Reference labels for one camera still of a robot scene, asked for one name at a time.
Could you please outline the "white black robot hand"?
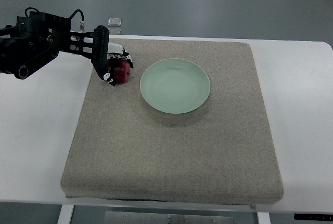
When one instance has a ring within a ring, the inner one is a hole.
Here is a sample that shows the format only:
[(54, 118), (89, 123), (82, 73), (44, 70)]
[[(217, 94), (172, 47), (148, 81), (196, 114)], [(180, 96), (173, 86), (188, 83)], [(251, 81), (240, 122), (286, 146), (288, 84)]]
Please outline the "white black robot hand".
[[(107, 58), (106, 58), (106, 65), (107, 65), (107, 61), (109, 59), (126, 59), (130, 63), (131, 69), (133, 69), (133, 67), (134, 67), (131, 55), (120, 44), (109, 42)], [(113, 79), (110, 75), (109, 69), (108, 69), (107, 73), (104, 74), (104, 81), (113, 86), (118, 85), (113, 81)]]

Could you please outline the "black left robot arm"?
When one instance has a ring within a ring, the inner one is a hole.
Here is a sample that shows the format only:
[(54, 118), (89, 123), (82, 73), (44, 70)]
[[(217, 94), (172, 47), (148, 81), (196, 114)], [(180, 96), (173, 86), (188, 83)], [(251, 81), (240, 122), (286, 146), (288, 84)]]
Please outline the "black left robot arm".
[(28, 7), (16, 25), (1, 29), (1, 73), (13, 74), (24, 80), (51, 61), (60, 52), (81, 55), (91, 63), (102, 80), (109, 72), (107, 51), (109, 30), (99, 25), (92, 32), (71, 31), (71, 20), (82, 10), (75, 10), (68, 18), (40, 12)]

